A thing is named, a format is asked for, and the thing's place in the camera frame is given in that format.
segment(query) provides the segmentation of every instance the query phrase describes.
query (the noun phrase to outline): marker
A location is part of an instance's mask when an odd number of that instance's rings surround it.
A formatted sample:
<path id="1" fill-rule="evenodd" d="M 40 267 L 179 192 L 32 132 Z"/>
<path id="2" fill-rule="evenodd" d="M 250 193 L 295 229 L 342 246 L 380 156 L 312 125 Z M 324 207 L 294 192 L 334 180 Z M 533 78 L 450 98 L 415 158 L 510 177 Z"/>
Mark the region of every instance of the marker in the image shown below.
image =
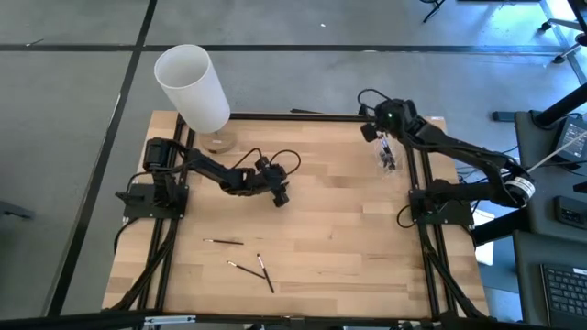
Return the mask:
<path id="1" fill-rule="evenodd" d="M 263 274 L 265 274 L 265 280 L 267 280 L 267 284 L 269 284 L 269 289 L 271 289 L 271 293 L 275 293 L 275 291 L 273 290 L 273 285 L 271 284 L 271 279 L 269 278 L 269 274 L 265 269 L 265 265 L 263 264 L 263 260 L 261 260 L 259 253 L 257 253 L 257 259 L 259 260 L 260 267 L 263 269 Z"/>
<path id="2" fill-rule="evenodd" d="M 204 238 L 203 239 L 204 242 L 211 242 L 211 243 L 223 243 L 223 244 L 234 244 L 234 245 L 245 245 L 244 243 L 240 243 L 240 242 L 231 242 L 231 241 L 223 241 L 220 239 L 210 239 L 210 238 Z"/>
<path id="3" fill-rule="evenodd" d="M 244 268 L 244 267 L 242 267 L 242 266 L 240 266 L 240 265 L 237 265 L 236 263 L 234 263 L 234 262 L 232 262 L 232 261 L 230 261 L 230 260 L 227 260 L 227 264 L 228 264 L 228 265 L 230 265 L 230 266 L 234 266 L 234 267 L 236 267 L 236 268 L 238 268 L 238 269 L 240 269 L 240 270 L 245 270 L 247 273 L 251 273 L 251 274 L 253 274 L 253 275 L 255 275 L 255 276 L 259 276 L 260 278 L 262 278 L 262 279 L 264 279 L 264 280 L 265 280 L 265 277 L 264 277 L 263 275 L 261 275 L 261 274 L 258 274 L 258 273 L 256 273 L 256 272 L 254 272 L 254 271 L 250 270 L 250 269 L 246 269 L 246 268 Z"/>

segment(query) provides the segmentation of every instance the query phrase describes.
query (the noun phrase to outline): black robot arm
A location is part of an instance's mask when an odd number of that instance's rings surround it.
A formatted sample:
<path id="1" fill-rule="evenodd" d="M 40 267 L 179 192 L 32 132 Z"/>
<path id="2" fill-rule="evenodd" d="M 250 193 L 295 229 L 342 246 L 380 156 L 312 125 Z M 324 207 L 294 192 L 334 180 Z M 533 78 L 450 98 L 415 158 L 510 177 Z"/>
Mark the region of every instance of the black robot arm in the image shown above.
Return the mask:
<path id="1" fill-rule="evenodd" d="M 520 208 L 534 193 L 532 179 L 513 158 L 447 136 L 418 115 L 412 101 L 387 99 L 373 110 L 374 122 L 361 128 L 368 142 L 378 138 L 379 132 L 389 134 L 407 147 L 441 153 L 470 164 L 487 176 L 488 182 L 473 184 L 434 180 L 426 190 L 426 197 L 434 203 L 489 200 L 501 206 Z"/>
<path id="2" fill-rule="evenodd" d="M 175 169 L 163 169 L 171 152 L 176 150 L 184 158 L 184 166 Z M 273 193 L 275 206 L 281 207 L 289 202 L 285 193 L 287 173 L 279 164 L 270 163 L 267 157 L 260 156 L 255 162 L 255 168 L 228 169 L 207 157 L 197 148 L 186 148 L 177 141 L 166 138 L 152 138 L 147 141 L 145 158 L 143 160 L 145 171 L 171 175 L 175 171 L 186 168 L 195 171 L 206 178 L 217 182 L 225 193 L 236 196 L 253 196 L 260 193 Z"/>

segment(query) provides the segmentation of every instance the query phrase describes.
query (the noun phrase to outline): gray floor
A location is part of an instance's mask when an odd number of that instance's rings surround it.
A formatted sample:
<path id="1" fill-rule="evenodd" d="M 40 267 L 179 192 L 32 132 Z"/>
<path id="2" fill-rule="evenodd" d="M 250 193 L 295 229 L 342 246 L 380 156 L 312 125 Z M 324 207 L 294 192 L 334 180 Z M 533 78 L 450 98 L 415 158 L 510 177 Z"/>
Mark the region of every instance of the gray floor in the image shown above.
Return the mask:
<path id="1" fill-rule="evenodd" d="M 132 44 L 147 3 L 5 0 L 0 43 Z M 147 42 L 558 45 L 552 31 L 536 34 L 546 20 L 537 4 L 449 0 L 422 26 L 430 9 L 413 0 L 160 1 Z M 0 220 L 5 302 L 0 318 L 42 313 L 129 55 L 0 52 L 0 200 L 38 214 L 27 222 Z M 172 109 L 152 75 L 159 55 L 141 56 L 65 313 L 100 309 L 123 209 L 114 192 L 137 167 L 151 111 Z M 375 87 L 413 99 L 423 115 L 446 117 L 452 136 L 497 150 L 514 146 L 515 132 L 511 124 L 491 122 L 492 111 L 545 109 L 579 85 L 570 65 L 553 65 L 551 56 L 212 52 L 211 57 L 233 112 L 284 113 L 295 107 L 353 114 L 356 93 Z M 515 301 L 507 293 L 487 294 L 490 303 Z M 500 318 L 519 319 L 491 309 Z"/>

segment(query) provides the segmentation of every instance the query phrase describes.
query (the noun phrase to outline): wooden table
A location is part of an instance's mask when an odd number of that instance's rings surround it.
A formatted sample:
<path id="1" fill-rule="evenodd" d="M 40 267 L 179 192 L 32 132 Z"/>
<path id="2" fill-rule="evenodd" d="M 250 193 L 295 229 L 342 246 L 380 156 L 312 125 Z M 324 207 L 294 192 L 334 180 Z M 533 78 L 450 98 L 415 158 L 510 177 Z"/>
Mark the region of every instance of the wooden table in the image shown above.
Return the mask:
<path id="1" fill-rule="evenodd" d="M 147 139 L 172 138 L 176 116 L 175 112 L 155 111 Z M 445 127 L 443 118 L 428 119 Z M 383 175 L 377 167 L 374 144 L 363 140 L 360 125 L 229 121 L 227 129 L 237 133 L 238 144 L 227 154 L 212 156 L 227 167 L 255 147 L 268 157 L 281 149 L 300 153 L 302 166 L 289 177 L 290 202 L 276 208 L 270 193 L 230 196 L 214 182 L 190 173 L 189 204 L 179 225 L 164 310 L 431 316 L 417 229 L 402 229 L 396 224 L 398 211 L 408 204 L 410 189 L 404 148 L 390 141 L 399 159 L 398 170 Z M 253 167 L 254 160 L 256 157 L 250 157 L 241 166 Z M 287 154 L 277 161 L 286 169 L 296 163 L 295 157 Z M 435 178 L 456 180 L 451 159 L 431 154 L 430 163 Z M 401 219 L 409 223 L 409 218 L 406 210 Z M 104 307 L 117 303 L 143 270 L 153 223 L 152 219 L 140 220 L 120 238 Z M 477 308 L 487 313 L 471 238 L 456 225 L 444 225 L 443 229 L 451 273 Z M 207 243 L 203 238 L 234 239 L 245 245 Z M 227 264 L 232 260 L 259 270 L 257 253 L 263 256 L 275 294 L 265 280 Z M 154 304 L 157 276 L 151 284 L 148 306 Z M 437 276 L 440 304 L 446 309 L 441 283 Z"/>

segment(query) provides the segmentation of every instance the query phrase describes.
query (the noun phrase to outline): black keyboard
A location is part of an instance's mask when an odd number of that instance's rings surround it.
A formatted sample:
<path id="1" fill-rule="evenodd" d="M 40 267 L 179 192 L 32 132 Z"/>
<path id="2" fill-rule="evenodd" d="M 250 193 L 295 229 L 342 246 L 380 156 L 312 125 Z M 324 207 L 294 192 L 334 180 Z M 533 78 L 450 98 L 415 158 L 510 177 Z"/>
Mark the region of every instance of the black keyboard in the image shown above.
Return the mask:
<path id="1" fill-rule="evenodd" d="M 587 329 L 587 270 L 541 265 L 550 326 Z"/>

